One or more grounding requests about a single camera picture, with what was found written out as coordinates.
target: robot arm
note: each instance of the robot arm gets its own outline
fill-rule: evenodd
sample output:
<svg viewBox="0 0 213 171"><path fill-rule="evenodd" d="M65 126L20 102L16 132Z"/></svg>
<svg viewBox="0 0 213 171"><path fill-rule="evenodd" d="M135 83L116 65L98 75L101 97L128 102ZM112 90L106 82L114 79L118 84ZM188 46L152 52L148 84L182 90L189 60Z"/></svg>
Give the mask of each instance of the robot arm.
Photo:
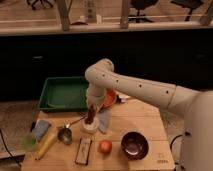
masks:
<svg viewBox="0 0 213 171"><path fill-rule="evenodd" d="M174 84L119 75L113 72L114 65L109 59L102 59L90 66L85 77L89 82L87 104L101 106L106 89L114 89L153 106L184 115L188 105L199 91Z"/></svg>
<svg viewBox="0 0 213 171"><path fill-rule="evenodd" d="M184 116L178 171L213 170L213 91L199 92L113 71L113 63L108 59L102 59L86 70L88 106L100 109L108 88Z"/></svg>

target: metal spoon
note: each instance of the metal spoon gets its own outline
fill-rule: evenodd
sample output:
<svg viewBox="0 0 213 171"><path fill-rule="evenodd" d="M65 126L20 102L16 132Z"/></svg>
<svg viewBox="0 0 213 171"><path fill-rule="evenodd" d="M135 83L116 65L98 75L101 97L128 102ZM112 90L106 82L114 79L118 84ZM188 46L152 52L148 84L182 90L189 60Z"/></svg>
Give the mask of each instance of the metal spoon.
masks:
<svg viewBox="0 0 213 171"><path fill-rule="evenodd" d="M66 124L62 127L59 127L58 140L66 145L70 145L72 143L72 131L70 129L70 126L79 122L80 120L82 120L84 118L85 118L85 116L83 116L80 119L73 121L69 124Z"/></svg>

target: floor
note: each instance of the floor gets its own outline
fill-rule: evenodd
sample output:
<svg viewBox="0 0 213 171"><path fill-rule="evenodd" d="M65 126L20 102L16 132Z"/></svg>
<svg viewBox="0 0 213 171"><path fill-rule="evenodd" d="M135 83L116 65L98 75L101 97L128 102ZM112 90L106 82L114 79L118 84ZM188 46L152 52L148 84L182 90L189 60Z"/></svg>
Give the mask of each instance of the floor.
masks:
<svg viewBox="0 0 213 171"><path fill-rule="evenodd" d="M21 138L30 132L32 122L37 119L37 100L0 102L0 128L7 148L18 161L25 153L21 148ZM0 139L0 171L19 170L17 164L6 152Z"/></svg>
<svg viewBox="0 0 213 171"><path fill-rule="evenodd" d="M32 10L27 5L26 0L0 0L0 29L17 29L17 28L33 28L33 27L59 27L60 17L57 4L54 0L49 0L53 4L50 8L44 3L36 3L36 10ZM173 22L184 21L188 8L175 5L171 0L160 0L156 5L150 6L143 10L147 18L154 22ZM83 8L84 0L72 1L71 10L69 12L70 22L76 22L84 16ZM191 20L198 20L208 9L211 0L206 0L203 5L193 11ZM98 0L95 1L96 13L102 17L103 23L114 23L120 21L122 0ZM131 14L136 14L134 9L130 10Z"/></svg>

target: cable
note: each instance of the cable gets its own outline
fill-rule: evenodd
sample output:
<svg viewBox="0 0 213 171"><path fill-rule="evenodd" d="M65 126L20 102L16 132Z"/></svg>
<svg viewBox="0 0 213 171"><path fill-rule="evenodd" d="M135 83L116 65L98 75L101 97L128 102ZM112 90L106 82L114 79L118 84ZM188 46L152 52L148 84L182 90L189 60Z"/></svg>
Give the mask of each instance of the cable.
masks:
<svg viewBox="0 0 213 171"><path fill-rule="evenodd" d="M11 152L8 150L7 145L6 145L5 141L4 141L4 136L3 136L3 133L2 133L2 130L1 130L1 129L0 129L0 134L1 134L2 142L3 142L3 144L4 144L4 147L5 147L6 151L9 153L9 155L12 157L12 159L16 162L16 164L17 164L19 167L21 167L21 164L18 162L18 160L16 160L16 158L15 158L15 157L11 154Z"/></svg>
<svg viewBox="0 0 213 171"><path fill-rule="evenodd" d="M170 150L172 151L172 146L173 146L173 144L174 144L174 142L175 142L175 140L176 139L178 139L178 138L180 138L180 137L182 137L183 135L177 135L175 138L173 138L173 140L171 141L171 143L170 143Z"/></svg>
<svg viewBox="0 0 213 171"><path fill-rule="evenodd" d="M173 138L173 140L171 141L171 143L170 143L170 150L172 151L172 146L173 146L173 144L174 144L174 142L178 139L178 138L180 138L180 137L182 137L183 135L177 135L176 137L174 137Z"/></svg>

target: green cup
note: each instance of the green cup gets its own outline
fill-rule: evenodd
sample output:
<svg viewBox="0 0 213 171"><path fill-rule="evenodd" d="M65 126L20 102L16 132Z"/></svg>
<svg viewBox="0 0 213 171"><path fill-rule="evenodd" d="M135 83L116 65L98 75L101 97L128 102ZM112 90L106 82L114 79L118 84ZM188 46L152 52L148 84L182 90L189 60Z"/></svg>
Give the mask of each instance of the green cup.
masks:
<svg viewBox="0 0 213 171"><path fill-rule="evenodd" d="M23 137L21 146L26 152L32 152L38 148L38 141L33 134L28 134Z"/></svg>

